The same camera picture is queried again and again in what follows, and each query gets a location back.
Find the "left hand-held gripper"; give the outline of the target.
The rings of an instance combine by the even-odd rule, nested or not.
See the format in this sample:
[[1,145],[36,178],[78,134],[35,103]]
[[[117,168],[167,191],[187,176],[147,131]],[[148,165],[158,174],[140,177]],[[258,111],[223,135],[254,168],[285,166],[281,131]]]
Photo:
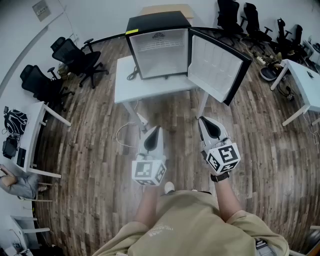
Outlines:
[[159,186],[167,170],[166,160],[163,129],[154,126],[141,135],[131,178],[141,186]]

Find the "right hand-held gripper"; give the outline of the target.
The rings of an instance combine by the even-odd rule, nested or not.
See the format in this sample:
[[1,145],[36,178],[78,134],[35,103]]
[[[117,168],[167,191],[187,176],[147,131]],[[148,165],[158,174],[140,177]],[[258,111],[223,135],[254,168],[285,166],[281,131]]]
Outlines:
[[201,152],[211,167],[211,174],[220,176],[233,170],[241,160],[236,143],[232,143],[225,127],[213,118],[200,116],[198,119],[200,138],[204,143]]

